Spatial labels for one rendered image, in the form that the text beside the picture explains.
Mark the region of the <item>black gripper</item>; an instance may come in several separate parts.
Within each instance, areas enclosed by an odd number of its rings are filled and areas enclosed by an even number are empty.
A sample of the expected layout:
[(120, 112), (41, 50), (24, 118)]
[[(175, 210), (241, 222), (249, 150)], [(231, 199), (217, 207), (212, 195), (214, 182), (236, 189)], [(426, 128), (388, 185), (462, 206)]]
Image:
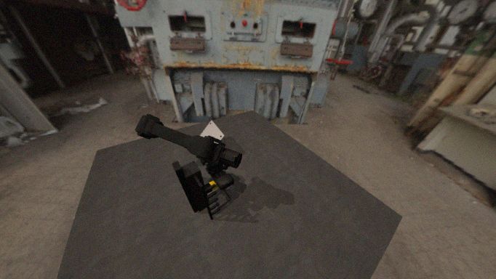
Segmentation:
[(228, 186), (234, 184), (234, 179), (232, 178), (232, 176), (222, 171), (225, 168), (221, 162), (218, 162), (218, 165), (215, 165), (213, 163), (201, 160), (201, 163), (203, 164), (203, 166), (205, 166), (205, 163), (208, 163), (206, 170), (220, 190), (224, 190)]

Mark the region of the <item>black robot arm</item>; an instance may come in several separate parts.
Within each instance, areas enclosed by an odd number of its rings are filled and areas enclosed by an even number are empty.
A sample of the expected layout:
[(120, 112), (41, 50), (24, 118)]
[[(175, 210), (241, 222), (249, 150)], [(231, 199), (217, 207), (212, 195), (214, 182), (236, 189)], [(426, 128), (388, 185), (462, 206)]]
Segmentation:
[[(135, 128), (137, 135), (146, 139), (160, 137), (175, 144), (181, 145), (188, 151), (196, 155), (200, 160), (218, 165), (221, 162), (225, 170), (229, 166), (237, 169), (241, 163), (242, 154), (228, 148), (224, 148), (225, 144), (221, 140), (211, 136), (190, 136), (167, 126), (160, 122), (157, 118), (149, 113), (142, 115), (140, 121)], [(217, 143), (215, 143), (217, 142)], [(219, 143), (219, 144), (218, 144)]]

